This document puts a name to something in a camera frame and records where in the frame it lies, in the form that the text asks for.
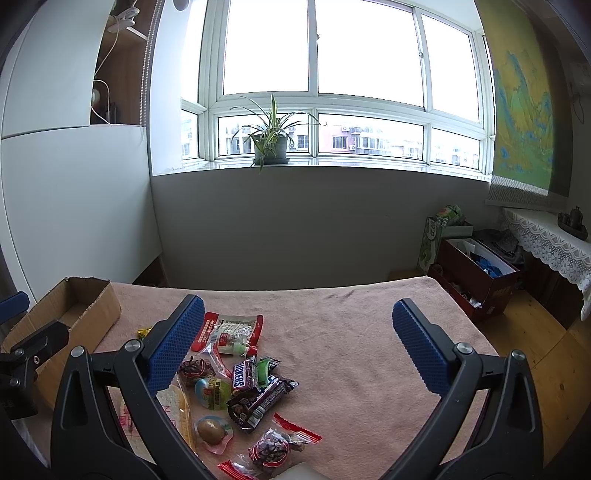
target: window sill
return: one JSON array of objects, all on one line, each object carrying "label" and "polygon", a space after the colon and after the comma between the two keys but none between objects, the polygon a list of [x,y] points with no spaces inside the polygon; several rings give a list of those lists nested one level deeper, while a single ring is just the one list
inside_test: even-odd
[{"label": "window sill", "polygon": [[[408,171],[422,171],[425,173],[433,173],[437,175],[447,175],[450,177],[462,177],[466,179],[491,181],[491,175],[484,175],[480,171],[473,170],[466,167],[458,167],[454,165],[432,164],[427,165],[422,161],[404,161],[404,160],[379,160],[367,158],[347,158],[347,157],[293,157],[289,163],[284,165],[266,165],[265,168],[275,167],[357,167],[357,168],[381,168],[384,170],[408,170]],[[184,168],[167,171],[161,173],[168,175],[173,173],[184,173],[188,171],[205,171],[205,170],[222,170],[226,168],[250,168],[252,165],[252,158],[238,157],[228,158],[224,160],[205,161],[196,159],[194,162],[186,161]]]}]

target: blue handle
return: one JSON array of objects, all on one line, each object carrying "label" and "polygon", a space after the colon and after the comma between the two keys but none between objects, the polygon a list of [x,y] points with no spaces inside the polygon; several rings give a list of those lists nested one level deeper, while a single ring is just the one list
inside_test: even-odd
[{"label": "blue handle", "polygon": [[29,309],[29,297],[23,291],[0,301],[0,325]]}]

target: red packaging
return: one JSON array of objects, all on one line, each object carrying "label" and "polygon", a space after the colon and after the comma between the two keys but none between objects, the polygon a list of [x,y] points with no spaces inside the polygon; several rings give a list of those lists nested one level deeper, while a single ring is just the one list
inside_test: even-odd
[{"label": "red packaging", "polygon": [[[206,345],[209,343],[210,335],[212,334],[214,328],[220,327],[224,323],[239,325],[242,327],[242,331],[244,332],[245,329],[248,332],[247,335],[247,343],[249,347],[249,351],[246,353],[247,355],[255,355],[256,354],[256,344],[258,343],[259,337],[261,336],[262,330],[262,323],[263,317],[262,315],[252,316],[252,317],[245,317],[245,316],[238,316],[238,315],[222,315],[219,313],[207,312],[205,317],[203,318],[203,325],[199,330],[199,333],[195,337],[193,344],[191,345],[191,350],[193,352],[201,351]],[[228,336],[222,333],[217,338],[218,347],[220,347],[220,353],[226,353],[224,351],[224,347],[226,346],[226,342],[228,340]]]},{"label": "red packaging", "polygon": [[247,455],[238,455],[217,467],[235,480],[269,478],[294,464],[293,451],[301,452],[306,445],[322,440],[320,435],[287,421],[277,413],[273,416],[273,423],[274,425],[248,449]]}]

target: chocolate bar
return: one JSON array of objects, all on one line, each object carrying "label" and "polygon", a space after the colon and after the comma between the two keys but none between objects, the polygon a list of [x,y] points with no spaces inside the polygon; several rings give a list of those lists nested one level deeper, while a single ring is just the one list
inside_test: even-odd
[{"label": "chocolate bar", "polygon": [[247,393],[258,395],[258,372],[255,366],[255,359],[247,358],[243,362],[234,365],[232,376],[232,395]]},{"label": "chocolate bar", "polygon": [[245,432],[252,432],[263,415],[279,401],[279,399],[291,392],[299,385],[294,380],[281,378],[277,375],[269,376],[269,386],[258,395],[252,395],[252,391],[245,391],[228,401],[228,414],[238,426]]}]

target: white lace tablecloth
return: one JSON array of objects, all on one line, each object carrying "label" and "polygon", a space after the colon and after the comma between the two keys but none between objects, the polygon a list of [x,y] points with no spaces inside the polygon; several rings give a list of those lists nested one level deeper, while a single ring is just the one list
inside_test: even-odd
[{"label": "white lace tablecloth", "polygon": [[591,312],[591,243],[558,226],[558,215],[537,210],[504,209],[504,227],[519,244],[583,292],[581,320]]}]

